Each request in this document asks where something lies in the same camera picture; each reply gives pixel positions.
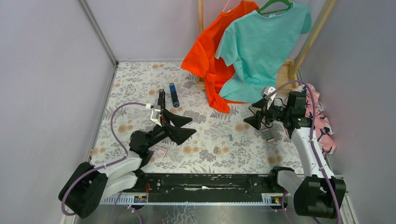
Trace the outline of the blue stapler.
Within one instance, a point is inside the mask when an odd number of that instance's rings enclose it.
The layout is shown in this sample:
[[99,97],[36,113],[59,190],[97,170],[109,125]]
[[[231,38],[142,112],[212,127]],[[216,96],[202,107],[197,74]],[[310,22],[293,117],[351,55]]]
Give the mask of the blue stapler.
[[179,103],[179,99],[178,99],[178,95],[177,95],[177,90],[176,90],[175,84],[174,83],[170,83],[169,87],[170,87],[170,95],[171,95],[172,105],[175,108],[178,108],[180,106],[180,103]]

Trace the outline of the small black stapler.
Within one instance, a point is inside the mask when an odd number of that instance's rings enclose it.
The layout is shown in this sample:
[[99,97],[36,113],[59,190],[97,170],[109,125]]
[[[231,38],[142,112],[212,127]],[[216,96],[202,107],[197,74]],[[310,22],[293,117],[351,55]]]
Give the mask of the small black stapler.
[[165,98],[166,98],[165,90],[164,89],[160,89],[159,90],[159,94],[158,94],[157,104],[160,106],[161,109],[166,108],[166,100],[165,100]]

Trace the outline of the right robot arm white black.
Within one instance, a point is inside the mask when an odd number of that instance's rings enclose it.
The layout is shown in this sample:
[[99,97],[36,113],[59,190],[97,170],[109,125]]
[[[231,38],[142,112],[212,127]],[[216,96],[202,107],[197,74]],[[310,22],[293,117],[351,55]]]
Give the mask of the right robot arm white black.
[[295,211],[300,216],[336,219],[346,192],[346,184],[329,169],[313,130],[313,121],[306,117],[306,95],[289,92],[286,106],[277,106],[271,94],[274,88],[263,90],[261,100],[252,104],[254,116],[244,122],[259,130],[262,124],[280,121],[298,150],[303,165],[304,179],[291,168],[274,167],[268,179],[269,189],[285,189],[293,197]]

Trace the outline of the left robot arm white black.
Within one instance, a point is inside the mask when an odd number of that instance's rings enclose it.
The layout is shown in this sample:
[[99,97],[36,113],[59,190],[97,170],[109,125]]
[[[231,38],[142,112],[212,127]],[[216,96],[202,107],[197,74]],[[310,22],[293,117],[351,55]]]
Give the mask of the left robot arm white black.
[[126,189],[134,192],[144,188],[141,168],[148,164],[152,146],[165,138],[177,145],[188,140],[196,129],[185,128],[192,118],[179,116],[166,109],[152,109],[151,120],[156,123],[151,131],[134,131],[129,150],[116,160],[94,166],[79,164],[58,195],[65,215],[80,218],[90,216],[101,200]]

